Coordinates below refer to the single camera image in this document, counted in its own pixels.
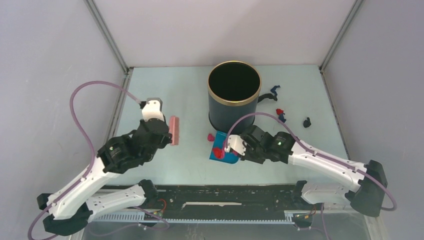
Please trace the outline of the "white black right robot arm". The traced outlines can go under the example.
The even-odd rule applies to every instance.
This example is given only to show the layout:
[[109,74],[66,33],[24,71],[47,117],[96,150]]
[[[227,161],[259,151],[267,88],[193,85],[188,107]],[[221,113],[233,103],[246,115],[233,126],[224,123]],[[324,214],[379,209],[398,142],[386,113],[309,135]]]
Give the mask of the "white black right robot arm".
[[280,131],[275,135],[256,125],[242,134],[232,134],[225,151],[233,150],[241,160],[263,164],[265,160],[299,166],[323,174],[334,184],[298,181],[291,194],[291,204],[304,209],[309,204],[334,203],[350,205],[368,217],[379,217],[383,210],[384,189],[388,186],[383,165],[375,160],[367,164],[343,159]]

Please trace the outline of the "pink hand brush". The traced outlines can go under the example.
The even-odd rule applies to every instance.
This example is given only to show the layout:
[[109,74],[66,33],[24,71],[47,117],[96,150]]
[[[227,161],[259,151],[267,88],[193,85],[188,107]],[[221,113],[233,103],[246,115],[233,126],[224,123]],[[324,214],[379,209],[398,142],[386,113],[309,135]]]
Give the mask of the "pink hand brush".
[[171,145],[177,146],[180,139],[180,119],[175,115],[169,119],[169,133],[172,135]]

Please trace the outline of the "blue dustpan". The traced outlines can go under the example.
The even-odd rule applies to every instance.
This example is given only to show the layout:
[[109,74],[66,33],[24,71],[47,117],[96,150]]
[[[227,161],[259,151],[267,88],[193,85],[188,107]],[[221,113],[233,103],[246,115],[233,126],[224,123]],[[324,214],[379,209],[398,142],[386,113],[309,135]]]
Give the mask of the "blue dustpan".
[[226,152],[225,153],[225,157],[223,159],[219,159],[219,160],[213,159],[212,149],[214,147],[218,147],[218,148],[221,148],[221,149],[224,150],[224,140],[226,139],[227,134],[224,133],[224,132],[221,132],[221,131],[217,131],[213,135],[215,135],[215,141],[214,142],[211,142],[211,143],[213,143],[213,145],[212,145],[212,148],[211,148],[209,159],[210,160],[213,160],[213,161],[218,161],[218,162],[226,163],[226,164],[235,164],[235,163],[237,163],[238,160],[239,160],[239,157],[238,156],[235,156],[235,155],[233,155],[233,154],[231,154],[229,152]]

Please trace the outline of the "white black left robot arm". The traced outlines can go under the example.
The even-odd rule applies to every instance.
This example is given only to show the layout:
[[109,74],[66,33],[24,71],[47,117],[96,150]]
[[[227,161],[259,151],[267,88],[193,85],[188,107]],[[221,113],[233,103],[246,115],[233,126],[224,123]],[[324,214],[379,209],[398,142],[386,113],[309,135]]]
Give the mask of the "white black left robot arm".
[[171,142],[166,121],[158,118],[142,119],[137,129],[109,139],[98,150],[93,164],[72,183],[56,193],[37,197],[39,209],[48,214],[42,221],[44,230],[55,236],[69,236],[97,217],[129,207],[156,206],[158,191],[148,179],[121,191],[94,194],[126,171],[150,162],[158,149]]

